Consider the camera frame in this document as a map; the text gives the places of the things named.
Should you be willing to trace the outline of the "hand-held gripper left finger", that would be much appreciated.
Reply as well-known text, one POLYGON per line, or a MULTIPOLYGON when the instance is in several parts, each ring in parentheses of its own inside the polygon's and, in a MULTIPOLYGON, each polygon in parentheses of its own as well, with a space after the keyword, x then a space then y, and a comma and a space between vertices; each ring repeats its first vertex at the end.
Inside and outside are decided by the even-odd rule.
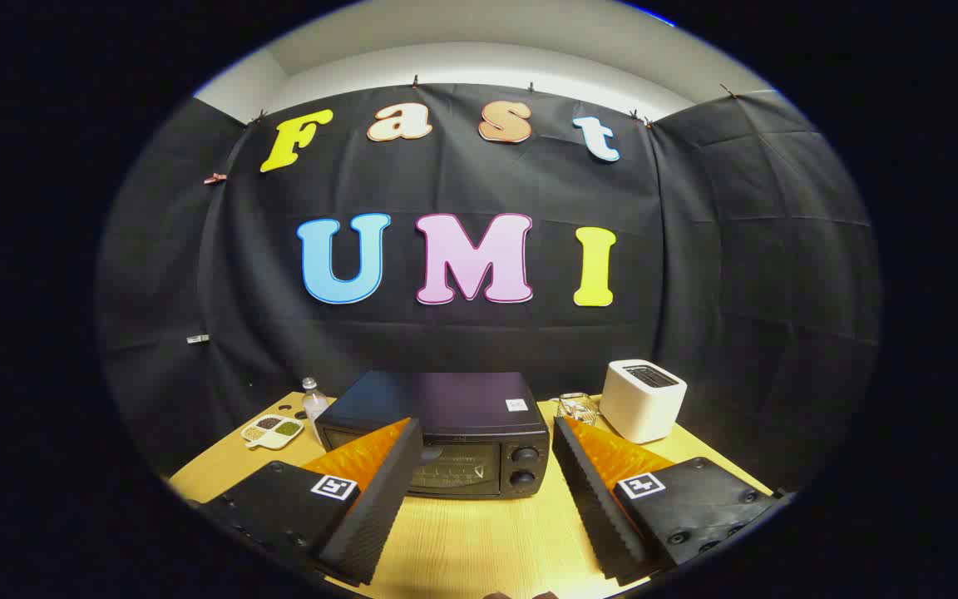
POLYGON ((301 467, 271 460, 196 508, 293 572, 369 584, 421 451, 421 424, 402 418, 301 467))

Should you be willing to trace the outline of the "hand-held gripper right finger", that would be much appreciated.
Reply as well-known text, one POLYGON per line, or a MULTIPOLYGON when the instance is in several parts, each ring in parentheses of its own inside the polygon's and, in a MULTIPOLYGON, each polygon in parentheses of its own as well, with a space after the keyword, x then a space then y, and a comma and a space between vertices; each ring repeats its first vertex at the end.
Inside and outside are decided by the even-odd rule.
POLYGON ((674 463, 574 418, 552 451, 605 577, 626 585, 735 541, 780 508, 708 458, 674 463))

